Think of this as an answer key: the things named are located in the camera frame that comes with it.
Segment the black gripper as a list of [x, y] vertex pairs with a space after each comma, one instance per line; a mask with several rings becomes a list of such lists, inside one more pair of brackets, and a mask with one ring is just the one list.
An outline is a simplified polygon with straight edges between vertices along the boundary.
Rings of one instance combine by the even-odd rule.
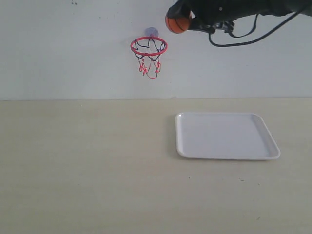
[[277, 17], [292, 12], [311, 16], [310, 0], [177, 0], [167, 11], [170, 19], [192, 18], [188, 31], [215, 33], [216, 23], [261, 14]]

